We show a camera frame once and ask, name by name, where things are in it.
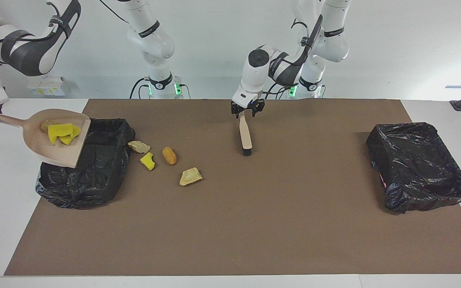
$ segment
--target brown mat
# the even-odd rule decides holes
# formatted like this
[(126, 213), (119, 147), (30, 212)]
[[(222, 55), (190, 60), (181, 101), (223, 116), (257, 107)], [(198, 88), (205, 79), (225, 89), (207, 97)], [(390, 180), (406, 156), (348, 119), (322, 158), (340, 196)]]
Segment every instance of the brown mat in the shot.
[[(90, 100), (152, 146), (115, 200), (75, 211), (40, 200), (5, 275), (461, 274), (461, 207), (393, 215), (366, 138), (409, 122), (397, 100), (270, 101), (241, 154), (229, 100)], [(168, 166), (161, 149), (179, 162)], [(179, 186), (197, 166), (204, 180)]]

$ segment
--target sponge piece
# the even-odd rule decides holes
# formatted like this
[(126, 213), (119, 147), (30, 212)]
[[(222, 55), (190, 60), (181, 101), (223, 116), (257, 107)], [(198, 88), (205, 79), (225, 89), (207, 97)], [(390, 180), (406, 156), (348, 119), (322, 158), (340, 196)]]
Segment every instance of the sponge piece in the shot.
[(140, 162), (145, 165), (149, 171), (152, 171), (152, 169), (154, 169), (154, 167), (156, 166), (156, 163), (154, 163), (154, 161), (152, 161), (152, 153), (147, 153), (145, 154), (144, 157), (142, 157), (140, 159)]
[(72, 123), (49, 125), (47, 127), (47, 133), (49, 135), (49, 141), (53, 145), (56, 145), (57, 137), (73, 135), (74, 125)]
[(74, 140), (77, 136), (81, 134), (81, 128), (79, 128), (78, 126), (74, 126), (74, 125), (72, 126), (72, 128), (73, 128), (72, 135), (58, 137), (60, 138), (60, 141), (65, 145), (70, 145), (72, 140)]

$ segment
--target beige dustpan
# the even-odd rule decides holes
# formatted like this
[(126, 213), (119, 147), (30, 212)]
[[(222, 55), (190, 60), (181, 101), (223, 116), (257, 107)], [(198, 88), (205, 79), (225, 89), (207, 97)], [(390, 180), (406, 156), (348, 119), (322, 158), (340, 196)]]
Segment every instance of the beige dustpan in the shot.
[[(45, 120), (57, 120), (61, 124), (72, 123), (81, 128), (81, 134), (67, 146), (57, 140), (53, 146), (47, 133), (40, 131), (40, 124)], [(90, 118), (88, 116), (62, 109), (47, 109), (35, 113), (28, 120), (21, 120), (0, 114), (0, 123), (22, 128), (26, 146), (45, 163), (75, 168), (81, 154)]]

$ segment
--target black trash bag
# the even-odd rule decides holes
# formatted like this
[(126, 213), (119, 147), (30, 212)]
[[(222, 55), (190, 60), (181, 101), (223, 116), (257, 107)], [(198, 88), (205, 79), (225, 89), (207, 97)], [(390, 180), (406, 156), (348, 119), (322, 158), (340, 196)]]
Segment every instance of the black trash bag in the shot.
[(379, 124), (366, 141), (391, 211), (427, 211), (461, 202), (461, 170), (428, 123)]
[(135, 131), (124, 119), (92, 120), (76, 168), (42, 163), (35, 190), (60, 208), (101, 206), (117, 194)]

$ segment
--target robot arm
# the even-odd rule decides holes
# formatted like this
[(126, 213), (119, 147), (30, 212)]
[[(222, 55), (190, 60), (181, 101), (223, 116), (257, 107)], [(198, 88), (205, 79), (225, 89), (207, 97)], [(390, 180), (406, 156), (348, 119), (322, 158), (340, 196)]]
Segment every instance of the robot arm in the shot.
[(152, 14), (148, 0), (117, 0), (131, 28), (128, 38), (140, 50), (148, 71), (150, 90), (155, 97), (176, 95), (174, 75), (168, 59), (174, 55), (174, 41), (166, 34), (159, 20)]
[(18, 29), (0, 18), (2, 64), (9, 64), (26, 76), (40, 76), (51, 71), (60, 49), (77, 24), (81, 5), (78, 0), (51, 0), (47, 4), (56, 13), (42, 37)]
[(276, 84), (286, 88), (298, 84), (300, 72), (311, 55), (322, 21), (323, 17), (319, 16), (311, 34), (302, 39), (297, 53), (293, 56), (270, 45), (261, 46), (249, 54), (243, 67), (241, 84), (232, 98), (233, 114), (251, 109), (252, 115), (255, 116), (255, 113), (262, 111), (264, 100), (259, 97), (262, 95), (264, 82), (268, 76)]
[[(293, 3), (293, 11), (298, 19), (311, 22), (314, 8), (301, 9), (300, 4), (310, 7), (307, 0), (298, 0)], [(351, 0), (326, 0), (321, 9), (323, 15), (323, 27), (311, 57), (305, 64), (300, 77), (300, 87), (296, 91), (296, 98), (313, 98), (315, 91), (320, 87), (325, 72), (325, 60), (340, 62), (344, 60), (350, 51), (348, 42), (344, 36), (344, 21)]]
[[(78, 0), (51, 0), (47, 4), (56, 13), (41, 37), (0, 18), (0, 64), (9, 64), (27, 76), (44, 75), (51, 71), (59, 51), (77, 24), (81, 5)], [(0, 106), (7, 101), (8, 96), (0, 82)]]

